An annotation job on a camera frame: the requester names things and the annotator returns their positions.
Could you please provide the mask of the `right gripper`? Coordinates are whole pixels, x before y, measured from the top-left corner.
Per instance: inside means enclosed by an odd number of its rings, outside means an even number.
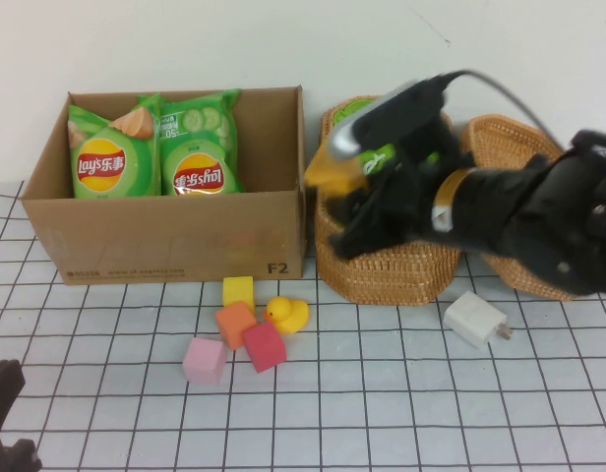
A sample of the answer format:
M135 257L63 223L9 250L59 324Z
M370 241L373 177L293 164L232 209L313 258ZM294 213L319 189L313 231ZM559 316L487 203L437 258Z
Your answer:
M329 237L333 252L352 260L382 246L428 239L437 190L454 171L472 165L447 115L437 113L394 143L394 157L374 177L369 197L365 189L330 197L330 217L347 224Z

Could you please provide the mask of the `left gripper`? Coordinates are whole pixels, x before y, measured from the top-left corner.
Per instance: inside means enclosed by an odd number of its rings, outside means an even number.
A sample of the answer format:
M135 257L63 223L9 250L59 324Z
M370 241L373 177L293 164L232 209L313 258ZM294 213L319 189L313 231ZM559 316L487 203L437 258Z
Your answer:
M0 431L15 400L26 384L19 360L0 361ZM18 440L6 447L0 441L0 471L38 472L40 459L32 440Z

